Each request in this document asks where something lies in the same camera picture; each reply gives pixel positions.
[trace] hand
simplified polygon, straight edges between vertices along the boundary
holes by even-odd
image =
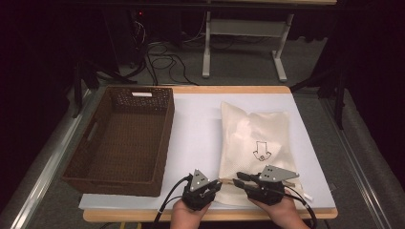
[[[193,211],[189,209],[180,199],[173,205],[172,218],[170,222],[171,229],[197,229],[200,221],[205,215],[211,203],[201,209]]]
[[[283,197],[281,202],[271,206],[251,198],[249,200],[265,210],[271,220],[284,229],[308,229],[298,215],[292,198]]]

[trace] white plastic bag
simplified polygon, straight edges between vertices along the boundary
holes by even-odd
[[[256,175],[266,165],[297,172],[289,150],[289,115],[280,113],[251,113],[222,103],[223,149],[220,180],[232,180],[237,172]],[[289,182],[301,187],[298,178]],[[224,183],[216,201],[223,204],[250,206],[244,190]]]

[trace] brown wicker basket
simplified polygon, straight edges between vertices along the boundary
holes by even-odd
[[[63,180],[81,193],[158,197],[174,110],[170,88],[107,87]]]

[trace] arrow symbol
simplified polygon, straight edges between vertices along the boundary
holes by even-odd
[[[271,156],[271,152],[267,150],[267,142],[256,141],[257,150],[253,152],[253,155],[260,161],[267,160]]]

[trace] white table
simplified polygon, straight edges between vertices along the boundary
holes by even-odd
[[[287,87],[218,86],[175,87],[175,115],[170,137],[160,197],[143,198],[113,195],[83,195],[79,208],[88,221],[153,221],[168,192],[183,177],[200,169],[208,178],[218,178],[222,152],[221,102],[226,101],[247,112],[289,112],[290,150],[308,201],[319,219],[337,216],[309,135]],[[180,196],[186,183],[172,197]],[[160,220],[170,220],[172,203]],[[310,215],[298,206],[303,219]],[[268,216],[255,207],[237,207],[214,202],[203,220],[261,220]]]

